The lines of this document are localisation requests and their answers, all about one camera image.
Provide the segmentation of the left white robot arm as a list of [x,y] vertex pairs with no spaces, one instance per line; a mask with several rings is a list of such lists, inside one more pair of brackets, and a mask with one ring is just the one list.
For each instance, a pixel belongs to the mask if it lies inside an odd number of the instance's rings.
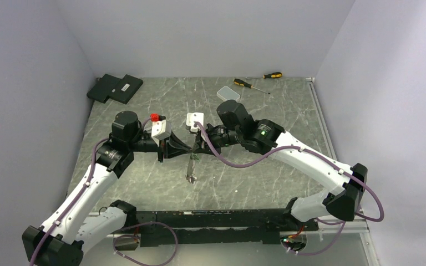
[[102,195],[121,178],[136,152],[153,152],[158,161],[188,154],[191,147],[172,132],[166,117],[141,121],[133,111],[115,116],[111,133],[92,149],[86,173],[58,209],[39,227],[29,226],[22,241],[30,265],[79,265],[83,256],[106,235],[129,233],[142,222],[130,203],[116,200],[86,222]]

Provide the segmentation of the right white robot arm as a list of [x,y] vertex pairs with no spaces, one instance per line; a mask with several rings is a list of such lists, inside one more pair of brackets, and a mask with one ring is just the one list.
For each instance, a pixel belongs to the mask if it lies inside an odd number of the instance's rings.
[[198,152],[219,155],[222,147],[239,144],[249,152],[290,165],[323,186],[320,193],[291,199],[283,215],[288,229],[297,230],[308,220],[327,215],[346,222],[354,220],[365,191],[365,166],[350,166],[323,155],[279,124],[255,120],[235,100],[221,103],[217,114],[222,121],[219,126],[206,124],[200,112],[187,114],[186,127],[197,134]]

